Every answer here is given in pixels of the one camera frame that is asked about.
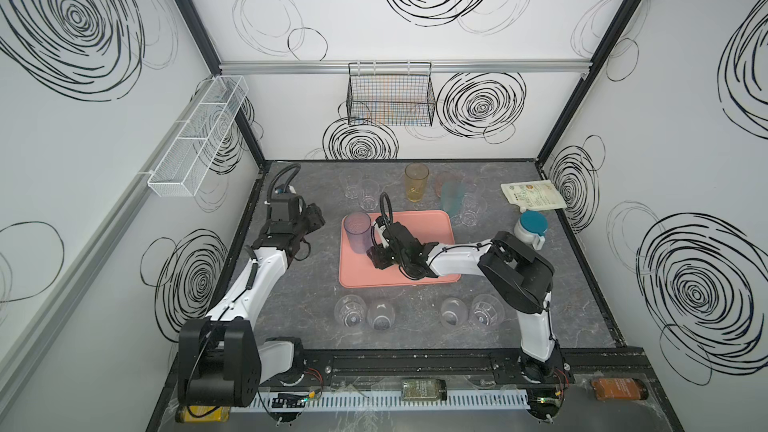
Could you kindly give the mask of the blue plastic cup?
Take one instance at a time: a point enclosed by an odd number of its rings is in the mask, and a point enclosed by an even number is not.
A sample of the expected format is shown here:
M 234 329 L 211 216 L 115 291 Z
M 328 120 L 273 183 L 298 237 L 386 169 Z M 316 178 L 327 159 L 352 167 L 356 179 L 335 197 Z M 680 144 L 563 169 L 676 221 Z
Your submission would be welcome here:
M 353 212 L 344 218 L 344 232 L 349 247 L 356 254 L 365 255 L 372 247 L 371 227 L 371 217 L 365 212 Z

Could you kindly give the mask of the teal plastic cup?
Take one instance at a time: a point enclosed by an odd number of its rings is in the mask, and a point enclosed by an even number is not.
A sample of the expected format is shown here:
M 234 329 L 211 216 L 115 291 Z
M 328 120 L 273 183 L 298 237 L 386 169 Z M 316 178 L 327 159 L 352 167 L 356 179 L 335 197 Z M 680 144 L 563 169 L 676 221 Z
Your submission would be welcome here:
M 464 186 L 461 181 L 454 184 L 446 184 L 440 197 L 442 210 L 450 217 L 457 217 L 460 214 L 464 196 Z

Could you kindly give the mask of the yellow plastic cup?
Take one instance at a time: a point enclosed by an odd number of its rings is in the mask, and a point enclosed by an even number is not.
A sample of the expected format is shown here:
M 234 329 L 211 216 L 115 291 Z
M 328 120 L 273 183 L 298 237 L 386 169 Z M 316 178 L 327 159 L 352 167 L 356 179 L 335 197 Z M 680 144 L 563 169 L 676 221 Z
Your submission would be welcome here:
M 422 201 L 425 194 L 429 168 L 424 163 L 408 164 L 404 171 L 406 198 L 412 203 Z

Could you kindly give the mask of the clear faceted glass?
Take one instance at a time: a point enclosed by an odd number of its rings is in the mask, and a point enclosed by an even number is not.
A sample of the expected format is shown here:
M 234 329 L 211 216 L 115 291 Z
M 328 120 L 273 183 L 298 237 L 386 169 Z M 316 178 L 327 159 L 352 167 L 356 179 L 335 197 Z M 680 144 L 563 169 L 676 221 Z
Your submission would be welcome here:
M 365 212 L 374 212 L 379 209 L 380 185 L 373 179 L 363 179 L 360 184 L 358 202 Z

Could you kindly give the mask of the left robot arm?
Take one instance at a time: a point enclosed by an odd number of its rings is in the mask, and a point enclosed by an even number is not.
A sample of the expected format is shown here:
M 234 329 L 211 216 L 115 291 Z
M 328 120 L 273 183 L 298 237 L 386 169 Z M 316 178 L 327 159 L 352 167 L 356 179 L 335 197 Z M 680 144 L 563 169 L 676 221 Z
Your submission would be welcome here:
M 246 266 L 224 297 L 178 337 L 178 401 L 183 407 L 245 407 L 260 385 L 296 368 L 297 339 L 258 344 L 255 325 L 277 282 L 296 260 L 305 236 L 325 224 L 320 208 L 293 187 L 269 197 L 267 219 Z

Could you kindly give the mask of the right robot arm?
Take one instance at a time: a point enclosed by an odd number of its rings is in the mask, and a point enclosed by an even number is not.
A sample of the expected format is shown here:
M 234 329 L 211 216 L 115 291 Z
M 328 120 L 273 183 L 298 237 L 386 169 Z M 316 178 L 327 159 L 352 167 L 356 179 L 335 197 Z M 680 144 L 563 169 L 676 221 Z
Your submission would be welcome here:
M 519 367 L 530 383 L 543 384 L 564 365 L 552 328 L 554 267 L 542 255 L 505 231 L 468 244 L 422 243 L 399 222 L 375 220 L 373 266 L 395 266 L 411 281 L 452 275 L 487 279 L 518 316 L 521 333 Z

